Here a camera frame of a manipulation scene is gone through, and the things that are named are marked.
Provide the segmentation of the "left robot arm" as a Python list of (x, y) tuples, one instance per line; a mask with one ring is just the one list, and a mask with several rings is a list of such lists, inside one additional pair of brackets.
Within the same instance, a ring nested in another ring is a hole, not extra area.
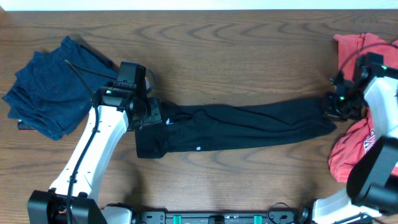
[(71, 158), (47, 191), (35, 190), (29, 198), (30, 223), (139, 223), (128, 205), (97, 203), (121, 137), (162, 121), (159, 100), (148, 97), (147, 72), (138, 63), (122, 62), (113, 84), (90, 94), (88, 122)]

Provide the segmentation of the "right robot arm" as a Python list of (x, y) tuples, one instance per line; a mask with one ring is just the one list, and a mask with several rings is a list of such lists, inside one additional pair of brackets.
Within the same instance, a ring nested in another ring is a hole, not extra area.
[(341, 120), (360, 118), (368, 107), (374, 143), (351, 170), (346, 188), (315, 200), (297, 217), (297, 223), (373, 223), (397, 213), (397, 69), (384, 64), (380, 54), (358, 57), (353, 82), (339, 73), (335, 93), (327, 94), (323, 112)]

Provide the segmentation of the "black t-shirt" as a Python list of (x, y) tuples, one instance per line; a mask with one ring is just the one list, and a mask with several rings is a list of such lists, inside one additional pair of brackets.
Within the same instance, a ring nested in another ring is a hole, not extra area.
[(161, 123), (135, 133), (137, 156), (160, 159), (168, 152), (223, 151), (277, 146), (332, 133), (320, 98), (268, 105), (181, 106), (162, 103)]

